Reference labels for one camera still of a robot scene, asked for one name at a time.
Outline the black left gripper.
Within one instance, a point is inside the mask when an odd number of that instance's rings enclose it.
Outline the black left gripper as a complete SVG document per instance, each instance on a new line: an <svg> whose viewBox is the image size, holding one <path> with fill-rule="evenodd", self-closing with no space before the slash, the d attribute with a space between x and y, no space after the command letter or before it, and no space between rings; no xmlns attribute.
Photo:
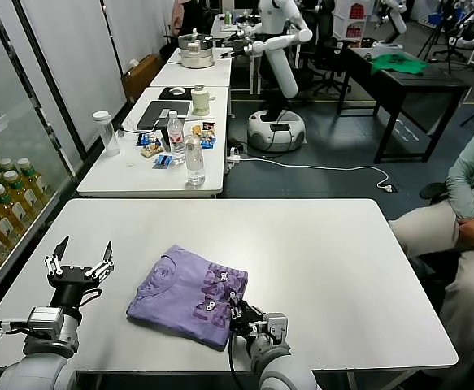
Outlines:
<svg viewBox="0 0 474 390"><path fill-rule="evenodd" d="M53 253L44 259L48 282L54 289L49 307L61 308L65 315L81 315L80 305L85 293L97 288L98 281L103 281L114 270L111 241L107 244L102 261L91 270L90 267L61 265L68 241L69 236L66 236L55 246Z"/></svg>

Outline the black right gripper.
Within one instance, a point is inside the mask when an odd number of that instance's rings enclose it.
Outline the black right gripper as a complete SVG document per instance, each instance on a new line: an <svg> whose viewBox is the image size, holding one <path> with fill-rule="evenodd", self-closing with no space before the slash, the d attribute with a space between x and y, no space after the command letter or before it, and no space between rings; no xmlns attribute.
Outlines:
<svg viewBox="0 0 474 390"><path fill-rule="evenodd" d="M237 336L257 336L264 333L265 313L237 297L228 299L231 312L231 332Z"/></svg>

